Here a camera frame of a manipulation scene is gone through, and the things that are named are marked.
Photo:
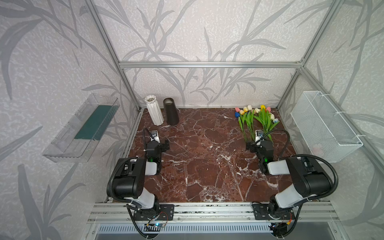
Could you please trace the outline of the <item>black cylindrical vase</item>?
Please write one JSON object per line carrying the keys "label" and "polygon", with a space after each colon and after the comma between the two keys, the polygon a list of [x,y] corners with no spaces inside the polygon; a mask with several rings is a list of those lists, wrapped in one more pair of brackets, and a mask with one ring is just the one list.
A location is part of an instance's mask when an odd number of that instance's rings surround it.
{"label": "black cylindrical vase", "polygon": [[164,104],[167,123],[171,126],[177,125],[180,119],[179,119],[178,109],[176,108],[174,99],[166,98],[163,100],[163,104]]}

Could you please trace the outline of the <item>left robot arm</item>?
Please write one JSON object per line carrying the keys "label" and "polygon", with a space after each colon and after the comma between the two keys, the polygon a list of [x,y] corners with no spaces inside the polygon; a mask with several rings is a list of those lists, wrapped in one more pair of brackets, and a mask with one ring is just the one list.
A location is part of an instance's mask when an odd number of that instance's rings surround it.
{"label": "left robot arm", "polygon": [[159,214],[160,204],[155,194],[145,187],[146,176],[156,176],[162,170],[162,153],[170,149],[170,143],[150,141],[143,158],[131,157],[118,160],[107,185],[107,195],[126,203],[131,211]]}

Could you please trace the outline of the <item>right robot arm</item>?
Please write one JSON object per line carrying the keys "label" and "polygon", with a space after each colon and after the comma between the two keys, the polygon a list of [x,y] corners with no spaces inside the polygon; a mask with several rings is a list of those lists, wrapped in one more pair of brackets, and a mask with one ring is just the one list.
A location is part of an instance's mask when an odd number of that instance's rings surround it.
{"label": "right robot arm", "polygon": [[327,197],[338,187],[336,170],[320,157],[302,154],[275,161],[273,143],[262,140],[246,143],[246,150],[256,154],[259,169],[266,176],[289,175],[292,179],[292,184],[273,195],[267,205],[254,207],[256,216],[279,220],[292,214],[294,207]]}

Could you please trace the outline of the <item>white ribbed vase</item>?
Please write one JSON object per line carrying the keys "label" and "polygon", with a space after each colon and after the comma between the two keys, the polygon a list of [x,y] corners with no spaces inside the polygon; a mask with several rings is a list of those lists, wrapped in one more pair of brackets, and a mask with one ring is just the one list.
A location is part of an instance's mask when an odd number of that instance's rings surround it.
{"label": "white ribbed vase", "polygon": [[154,125],[162,125],[164,123],[164,117],[157,98],[154,95],[148,95],[145,97],[145,102]]}

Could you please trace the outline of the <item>bunch of remaining tulips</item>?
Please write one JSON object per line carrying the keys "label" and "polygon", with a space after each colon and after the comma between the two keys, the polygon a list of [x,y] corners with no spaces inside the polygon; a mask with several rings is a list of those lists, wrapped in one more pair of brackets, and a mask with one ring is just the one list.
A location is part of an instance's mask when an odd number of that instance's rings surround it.
{"label": "bunch of remaining tulips", "polygon": [[280,122],[272,113],[271,108],[264,105],[255,109],[253,109],[251,105],[248,105],[240,109],[239,113],[240,116],[237,119],[246,143],[248,142],[246,128],[249,130],[251,141],[255,141],[256,130],[254,129],[254,120],[257,120],[262,125],[264,133],[273,130]]}

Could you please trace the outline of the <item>pink object in basket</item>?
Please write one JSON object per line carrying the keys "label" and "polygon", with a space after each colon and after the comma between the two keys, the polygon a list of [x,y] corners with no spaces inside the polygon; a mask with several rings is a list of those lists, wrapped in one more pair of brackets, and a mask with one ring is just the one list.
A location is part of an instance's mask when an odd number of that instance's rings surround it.
{"label": "pink object in basket", "polygon": [[325,154],[324,150],[323,150],[323,146],[321,144],[313,145],[313,147],[311,148],[311,151],[312,151],[313,155],[318,156],[318,157],[323,157]]}

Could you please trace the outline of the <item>clear plastic wall tray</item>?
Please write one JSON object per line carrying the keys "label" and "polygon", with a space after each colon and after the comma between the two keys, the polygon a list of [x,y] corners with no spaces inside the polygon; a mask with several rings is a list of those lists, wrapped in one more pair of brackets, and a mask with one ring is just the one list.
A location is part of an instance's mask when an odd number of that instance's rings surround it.
{"label": "clear plastic wall tray", "polygon": [[86,163],[120,107],[117,97],[90,94],[43,151],[55,163]]}

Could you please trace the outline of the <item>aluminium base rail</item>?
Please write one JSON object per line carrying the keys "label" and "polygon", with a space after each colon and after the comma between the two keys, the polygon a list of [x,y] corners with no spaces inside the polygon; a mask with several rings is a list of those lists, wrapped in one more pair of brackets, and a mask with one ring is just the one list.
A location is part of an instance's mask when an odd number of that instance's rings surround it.
{"label": "aluminium base rail", "polygon": [[97,234],[135,234],[134,224],[149,234],[270,233],[274,226],[286,223],[326,223],[337,230],[340,219],[330,202],[309,202],[301,212],[297,208],[272,218],[267,204],[246,202],[161,204],[156,217],[134,212],[131,219],[124,204],[95,204],[84,236]]}

